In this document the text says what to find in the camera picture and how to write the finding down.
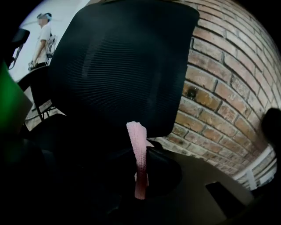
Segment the black mesh backrest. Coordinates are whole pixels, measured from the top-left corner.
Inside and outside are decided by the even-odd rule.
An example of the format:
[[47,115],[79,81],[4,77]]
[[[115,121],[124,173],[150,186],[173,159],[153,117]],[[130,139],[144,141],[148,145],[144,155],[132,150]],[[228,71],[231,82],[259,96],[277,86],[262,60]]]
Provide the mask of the black mesh backrest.
[[49,68],[52,102],[67,116],[148,137],[171,132],[199,13],[159,0],[120,0],[81,9]]

